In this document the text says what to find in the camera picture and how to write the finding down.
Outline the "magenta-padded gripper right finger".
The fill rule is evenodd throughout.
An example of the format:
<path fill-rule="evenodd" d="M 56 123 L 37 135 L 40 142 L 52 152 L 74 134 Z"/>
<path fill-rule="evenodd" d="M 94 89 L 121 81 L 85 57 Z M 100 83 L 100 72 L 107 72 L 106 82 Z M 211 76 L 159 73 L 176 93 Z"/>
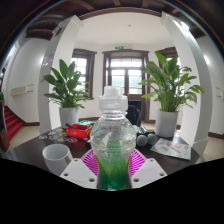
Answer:
<path fill-rule="evenodd" d="M 140 188 L 166 176 L 166 172 L 154 158 L 147 159 L 135 149 L 129 161 L 128 172 L 131 188 Z"/>

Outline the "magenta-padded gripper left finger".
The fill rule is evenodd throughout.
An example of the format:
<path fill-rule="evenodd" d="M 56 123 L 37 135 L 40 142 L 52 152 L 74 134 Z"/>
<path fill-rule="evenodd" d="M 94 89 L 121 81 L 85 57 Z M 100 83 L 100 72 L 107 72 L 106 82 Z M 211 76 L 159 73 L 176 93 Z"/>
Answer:
<path fill-rule="evenodd" d="M 74 158 L 60 175 L 84 188 L 96 189 L 99 166 L 93 150 L 89 150 L 80 159 Z"/>

